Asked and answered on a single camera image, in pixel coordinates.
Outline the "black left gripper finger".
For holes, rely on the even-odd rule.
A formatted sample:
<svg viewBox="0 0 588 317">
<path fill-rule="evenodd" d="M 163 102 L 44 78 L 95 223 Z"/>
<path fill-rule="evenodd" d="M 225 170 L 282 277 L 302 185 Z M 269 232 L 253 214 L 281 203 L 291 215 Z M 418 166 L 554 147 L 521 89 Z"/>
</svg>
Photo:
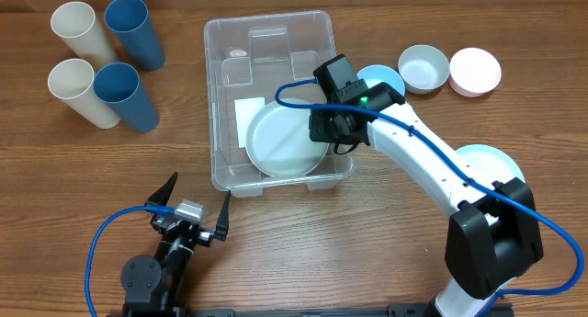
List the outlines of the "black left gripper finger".
<svg viewBox="0 0 588 317">
<path fill-rule="evenodd" d="M 166 206 L 175 187 L 178 173 L 174 172 L 170 178 L 146 200 L 147 206 Z"/>
<path fill-rule="evenodd" d="M 214 238 L 219 241 L 226 241 L 227 234 L 229 231 L 230 221 L 229 221 L 229 205 L 231 199 L 231 191 L 228 191 L 226 197 L 224 199 L 222 208 L 220 210 L 220 215 L 217 219 L 216 228 L 214 232 Z"/>
</svg>

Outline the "light blue plastic bowl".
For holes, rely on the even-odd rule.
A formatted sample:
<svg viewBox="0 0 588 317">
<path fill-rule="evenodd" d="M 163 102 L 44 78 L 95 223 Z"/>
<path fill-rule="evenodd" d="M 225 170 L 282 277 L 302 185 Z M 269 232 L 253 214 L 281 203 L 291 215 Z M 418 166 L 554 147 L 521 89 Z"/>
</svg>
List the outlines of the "light blue plastic bowl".
<svg viewBox="0 0 588 317">
<path fill-rule="evenodd" d="M 368 88 L 379 83 L 387 83 L 402 96 L 405 95 L 405 84 L 399 73 L 385 65 L 372 64 L 361 69 L 357 76 L 363 79 Z"/>
</svg>

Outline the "grey plastic plate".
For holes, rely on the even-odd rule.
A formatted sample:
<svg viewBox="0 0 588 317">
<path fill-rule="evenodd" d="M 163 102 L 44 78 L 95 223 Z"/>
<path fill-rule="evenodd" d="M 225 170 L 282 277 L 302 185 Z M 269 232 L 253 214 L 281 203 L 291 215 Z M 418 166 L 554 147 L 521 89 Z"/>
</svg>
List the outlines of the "grey plastic plate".
<svg viewBox="0 0 588 317">
<path fill-rule="evenodd" d="M 283 177 L 307 175 L 327 154 L 327 142 L 310 138 L 307 108 L 288 108 L 277 101 L 265 105 L 252 119 L 245 149 L 264 174 Z"/>
</svg>

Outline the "light blue plastic plate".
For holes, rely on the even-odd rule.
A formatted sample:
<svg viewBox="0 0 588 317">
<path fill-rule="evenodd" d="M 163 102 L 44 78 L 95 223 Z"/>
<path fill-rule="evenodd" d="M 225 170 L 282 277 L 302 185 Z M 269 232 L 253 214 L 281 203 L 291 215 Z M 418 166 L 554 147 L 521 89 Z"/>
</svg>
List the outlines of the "light blue plastic plate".
<svg viewBox="0 0 588 317">
<path fill-rule="evenodd" d="M 503 151 L 485 144 L 471 144 L 457 149 L 478 175 L 506 183 L 517 177 L 525 182 L 523 172 L 516 162 Z"/>
</svg>

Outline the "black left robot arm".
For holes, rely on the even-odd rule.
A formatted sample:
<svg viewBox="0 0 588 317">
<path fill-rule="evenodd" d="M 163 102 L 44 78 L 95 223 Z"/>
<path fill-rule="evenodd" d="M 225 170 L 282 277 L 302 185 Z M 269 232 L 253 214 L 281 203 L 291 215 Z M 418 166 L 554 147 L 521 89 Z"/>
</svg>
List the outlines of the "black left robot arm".
<svg viewBox="0 0 588 317">
<path fill-rule="evenodd" d="M 124 316 L 189 316 L 190 309 L 180 301 L 180 288 L 190 259 L 197 246 L 226 240 L 231 194 L 225 196 L 216 228 L 207 229 L 201 225 L 202 205 L 186 199 L 175 208 L 167 205 L 177 178 L 178 173 L 173 173 L 144 204 L 161 239 L 153 255 L 136 255 L 122 268 Z"/>
</svg>

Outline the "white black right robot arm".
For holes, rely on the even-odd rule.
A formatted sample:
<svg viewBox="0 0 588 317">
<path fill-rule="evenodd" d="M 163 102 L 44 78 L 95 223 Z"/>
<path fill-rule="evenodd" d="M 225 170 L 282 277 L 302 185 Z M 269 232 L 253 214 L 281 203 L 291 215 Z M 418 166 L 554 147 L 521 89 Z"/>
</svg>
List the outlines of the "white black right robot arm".
<svg viewBox="0 0 588 317">
<path fill-rule="evenodd" d="M 311 139 L 351 148 L 364 143 L 386 154 L 448 219 L 445 261 L 451 279 L 426 315 L 475 316 L 497 290 L 542 259 L 537 220 L 497 198 L 534 208 L 524 181 L 475 170 L 422 123 L 402 94 L 386 83 L 369 87 L 343 54 L 313 76 L 327 104 L 311 113 Z"/>
</svg>

